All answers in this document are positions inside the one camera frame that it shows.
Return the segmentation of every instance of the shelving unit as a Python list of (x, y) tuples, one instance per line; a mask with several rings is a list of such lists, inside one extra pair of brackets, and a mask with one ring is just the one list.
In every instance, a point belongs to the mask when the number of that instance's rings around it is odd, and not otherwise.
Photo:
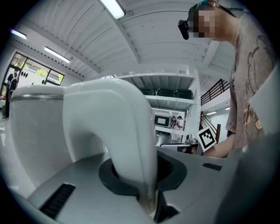
[(138, 88), (149, 88), (153, 90), (167, 88), (173, 91), (177, 89), (192, 90), (193, 100), (145, 95), (151, 107), (154, 109), (187, 112), (184, 130), (155, 126), (155, 129), (158, 131), (182, 135), (182, 142), (185, 142), (188, 134), (194, 134), (199, 130), (200, 123), (200, 81), (195, 62), (191, 60), (188, 62), (188, 65), (186, 65), (186, 74), (140, 73), (116, 77), (130, 82)]

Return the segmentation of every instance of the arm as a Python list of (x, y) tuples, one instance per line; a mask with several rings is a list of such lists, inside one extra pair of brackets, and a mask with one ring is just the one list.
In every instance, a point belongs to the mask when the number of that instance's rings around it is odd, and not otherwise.
[(233, 150), (235, 143), (235, 134), (231, 134), (225, 141), (212, 146), (205, 152), (205, 156), (225, 158), (231, 150)]

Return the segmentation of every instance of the black metal railing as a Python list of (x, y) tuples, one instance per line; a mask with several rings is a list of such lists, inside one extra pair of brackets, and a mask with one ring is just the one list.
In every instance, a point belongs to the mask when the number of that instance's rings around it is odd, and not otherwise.
[(220, 79), (214, 86), (211, 87), (202, 97), (201, 105), (206, 104), (210, 100), (214, 99), (221, 93), (225, 92), (229, 88), (229, 82)]

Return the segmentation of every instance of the person in black clothing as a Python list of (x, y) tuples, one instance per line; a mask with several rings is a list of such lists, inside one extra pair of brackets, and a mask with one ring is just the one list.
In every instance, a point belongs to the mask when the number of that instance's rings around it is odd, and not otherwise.
[(13, 91), (17, 88), (18, 86), (18, 74), (17, 74), (17, 69), (14, 70), (14, 73), (11, 73), (9, 75), (8, 82), (7, 82), (7, 91), (6, 91), (6, 104), (5, 104), (5, 118), (9, 119), (10, 115), (10, 98), (13, 93)]

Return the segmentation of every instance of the fluorescent light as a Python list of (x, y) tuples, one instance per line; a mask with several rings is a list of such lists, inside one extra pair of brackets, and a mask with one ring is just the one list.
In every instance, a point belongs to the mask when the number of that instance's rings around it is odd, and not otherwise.
[(35, 72), (35, 73), (36, 73), (36, 71), (35, 71), (35, 70), (32, 70), (32, 69), (30, 69), (30, 68), (28, 68), (28, 70), (30, 70), (30, 71)]
[(17, 36), (19, 36), (19, 37), (21, 37), (21, 38), (23, 38), (24, 40), (26, 40), (26, 35), (25, 34), (20, 33), (20, 32), (18, 32), (16, 30), (11, 30), (10, 32), (15, 34), (15, 35), (17, 35)]
[(63, 61), (69, 63), (70, 60), (68, 60), (67, 58), (63, 57), (62, 55), (60, 55), (59, 53), (56, 53), (55, 51), (51, 50), (50, 48), (48, 47), (45, 47), (45, 51), (53, 54), (54, 56), (57, 56), (58, 58), (62, 59)]
[(101, 0), (115, 19), (119, 19), (125, 15), (125, 11), (116, 0)]
[(210, 115), (210, 114), (215, 114), (216, 113), (216, 111), (214, 111), (214, 112), (211, 112), (211, 113), (208, 113), (208, 114), (206, 114), (206, 115)]

